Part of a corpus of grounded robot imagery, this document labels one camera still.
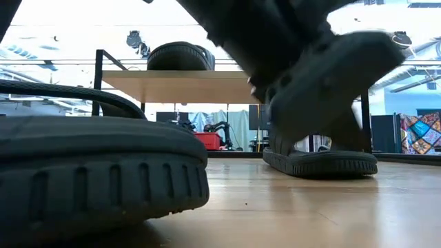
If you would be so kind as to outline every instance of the wooden shelf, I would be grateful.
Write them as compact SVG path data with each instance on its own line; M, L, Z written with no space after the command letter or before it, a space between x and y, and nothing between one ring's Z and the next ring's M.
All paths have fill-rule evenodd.
M248 76L221 71L103 71L103 81L142 103L257 104Z

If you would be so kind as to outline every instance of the wooden floor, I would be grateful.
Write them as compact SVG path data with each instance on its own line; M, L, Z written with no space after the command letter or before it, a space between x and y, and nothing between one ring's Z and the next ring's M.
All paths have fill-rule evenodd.
M301 180L261 159L212 159L201 209L77 247L440 247L441 167L379 163L373 178Z

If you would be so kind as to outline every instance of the colorful quilt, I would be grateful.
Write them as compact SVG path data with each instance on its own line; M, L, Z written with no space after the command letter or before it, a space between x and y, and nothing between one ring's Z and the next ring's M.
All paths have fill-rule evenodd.
M441 146L441 122L438 113L424 116L400 114L401 146L404 154L434 154Z

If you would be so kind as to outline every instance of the red box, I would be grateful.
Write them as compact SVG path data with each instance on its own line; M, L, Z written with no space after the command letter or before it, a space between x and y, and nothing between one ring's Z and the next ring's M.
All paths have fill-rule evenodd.
M221 146L221 137L217 133L195 133L196 137L204 143L205 149L218 151Z

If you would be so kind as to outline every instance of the wall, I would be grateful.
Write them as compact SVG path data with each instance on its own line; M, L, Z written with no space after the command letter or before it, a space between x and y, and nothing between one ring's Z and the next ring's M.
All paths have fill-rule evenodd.
M386 93L384 94L386 113L402 113L417 115L417 109L438 109L441 108L440 94L405 94Z
M6 116L65 116L65 111L55 105L32 102L31 107L21 103L0 103L0 114Z

